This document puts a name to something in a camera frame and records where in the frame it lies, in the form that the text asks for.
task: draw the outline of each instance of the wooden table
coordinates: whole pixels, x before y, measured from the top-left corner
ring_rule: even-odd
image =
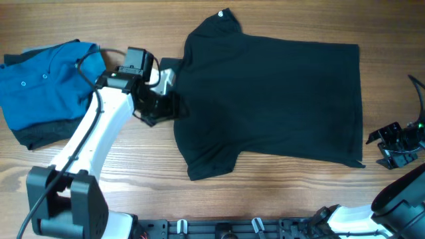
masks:
[[[230,7],[251,35],[360,45],[364,142],[388,123],[406,125],[418,117],[418,97],[406,75],[425,82],[421,1],[17,2],[0,4],[2,55],[78,38],[121,50],[147,48],[159,58],[182,57],[187,35],[205,18]],[[172,127],[167,122],[149,128],[135,118],[124,126],[100,181],[111,210],[168,220],[310,216],[325,205],[369,204],[385,186],[424,162],[389,171],[375,163],[381,158],[376,143],[363,147],[366,169],[242,153],[233,173],[191,182]],[[14,237],[29,211],[29,169],[46,166],[65,144],[28,151],[0,117],[0,238]],[[30,226],[26,236],[31,234]]]

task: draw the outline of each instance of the blue fabric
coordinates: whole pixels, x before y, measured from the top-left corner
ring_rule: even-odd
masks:
[[[76,63],[94,49],[93,43],[67,43],[20,64],[0,66],[0,106],[9,128],[20,130],[83,116],[92,89],[79,75]],[[95,83],[105,70],[101,54],[90,55],[81,69]]]

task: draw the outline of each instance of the black garment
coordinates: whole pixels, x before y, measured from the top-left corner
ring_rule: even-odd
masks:
[[[174,134],[191,180],[229,173],[241,151],[364,167],[359,47],[255,37],[225,9],[188,37]]]
[[[61,45],[63,44],[52,46],[51,48],[56,48]],[[50,47],[37,50],[30,50],[20,55],[5,54],[5,65],[11,66],[14,64],[22,63],[47,49],[50,49]],[[76,131],[78,125],[80,124],[81,120],[82,117],[76,119],[52,121],[47,123],[38,123],[25,129],[12,130],[12,133],[21,145],[26,146],[28,150],[33,150],[48,145],[50,143],[54,143],[56,141],[71,138],[74,132]]]

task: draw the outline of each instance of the blue garment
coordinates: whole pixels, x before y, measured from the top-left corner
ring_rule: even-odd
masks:
[[[91,87],[79,75],[76,63],[93,43],[72,42],[48,49],[20,64],[0,66],[0,106],[10,129],[36,123],[72,120],[87,110]],[[106,69],[100,53],[92,54],[81,67],[95,83]]]

